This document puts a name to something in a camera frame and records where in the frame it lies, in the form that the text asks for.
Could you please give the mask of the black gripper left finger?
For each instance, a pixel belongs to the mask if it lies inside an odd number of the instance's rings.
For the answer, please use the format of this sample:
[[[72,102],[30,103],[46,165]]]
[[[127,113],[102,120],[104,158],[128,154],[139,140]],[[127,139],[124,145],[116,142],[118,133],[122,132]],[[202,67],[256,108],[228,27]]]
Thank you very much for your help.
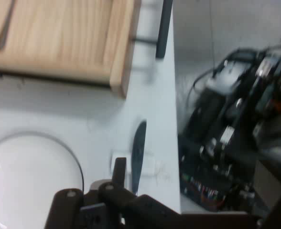
[[[84,194],[76,188],[58,191],[46,229],[174,229],[179,215],[148,195],[137,197],[124,187],[126,158],[115,161],[110,181]]]

